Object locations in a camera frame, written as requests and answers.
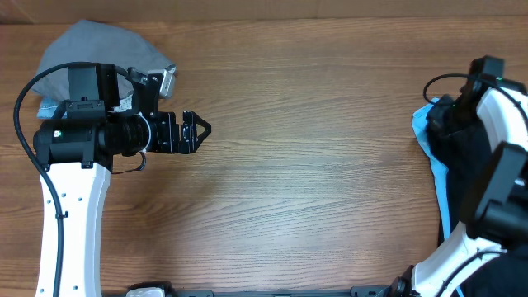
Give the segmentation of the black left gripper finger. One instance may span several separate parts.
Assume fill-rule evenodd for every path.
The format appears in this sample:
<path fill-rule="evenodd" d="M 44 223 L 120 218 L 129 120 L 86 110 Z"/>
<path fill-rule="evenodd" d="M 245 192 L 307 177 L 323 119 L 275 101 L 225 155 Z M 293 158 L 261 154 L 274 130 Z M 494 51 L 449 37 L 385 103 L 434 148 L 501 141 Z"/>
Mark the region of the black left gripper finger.
<path fill-rule="evenodd" d="M 189 136 L 209 136 L 211 133 L 211 124 L 203 120 L 194 111 L 183 111 L 183 124 L 181 130 Z"/>
<path fill-rule="evenodd" d="M 205 139 L 206 139 L 205 134 L 201 134 L 195 138 L 188 136 L 188 135 L 183 135 L 181 137 L 181 140 L 178 143 L 177 152 L 180 154 L 195 153 Z"/>

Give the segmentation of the black t-shirt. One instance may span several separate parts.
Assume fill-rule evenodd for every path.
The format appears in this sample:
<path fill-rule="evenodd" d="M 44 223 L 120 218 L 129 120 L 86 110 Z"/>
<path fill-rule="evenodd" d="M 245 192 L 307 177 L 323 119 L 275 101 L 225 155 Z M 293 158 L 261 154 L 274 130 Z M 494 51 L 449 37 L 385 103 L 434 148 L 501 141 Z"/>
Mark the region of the black t-shirt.
<path fill-rule="evenodd" d="M 462 285 L 467 296 L 527 294 L 527 130 L 507 100 L 483 99 L 465 111 L 444 95 L 427 115 L 428 140 L 449 169 L 447 196 L 453 220 L 472 239 L 508 251 Z"/>

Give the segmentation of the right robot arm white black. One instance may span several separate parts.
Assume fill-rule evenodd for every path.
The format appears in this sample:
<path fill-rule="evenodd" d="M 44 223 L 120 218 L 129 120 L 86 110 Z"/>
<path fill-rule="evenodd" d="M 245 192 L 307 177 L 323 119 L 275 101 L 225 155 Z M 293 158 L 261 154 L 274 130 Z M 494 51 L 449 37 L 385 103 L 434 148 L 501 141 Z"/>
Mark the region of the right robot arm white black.
<path fill-rule="evenodd" d="M 509 285 L 527 264 L 527 89 L 503 59 L 471 62 L 457 97 L 427 99 L 412 127 L 428 156 L 441 215 L 438 248 L 391 285 L 354 296 L 466 296 Z"/>

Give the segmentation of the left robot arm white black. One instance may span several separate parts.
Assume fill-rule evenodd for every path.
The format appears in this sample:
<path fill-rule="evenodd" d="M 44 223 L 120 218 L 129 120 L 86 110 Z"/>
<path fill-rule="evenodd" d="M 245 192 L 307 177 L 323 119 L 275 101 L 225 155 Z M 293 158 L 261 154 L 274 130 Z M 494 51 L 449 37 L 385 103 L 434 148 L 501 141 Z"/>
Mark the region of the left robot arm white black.
<path fill-rule="evenodd" d="M 101 220 L 116 155 L 195 153 L 211 126 L 186 111 L 177 123 L 158 102 L 175 68 L 143 73 L 114 64 L 69 63 L 69 98 L 35 133 L 44 170 L 38 296 L 100 296 Z"/>

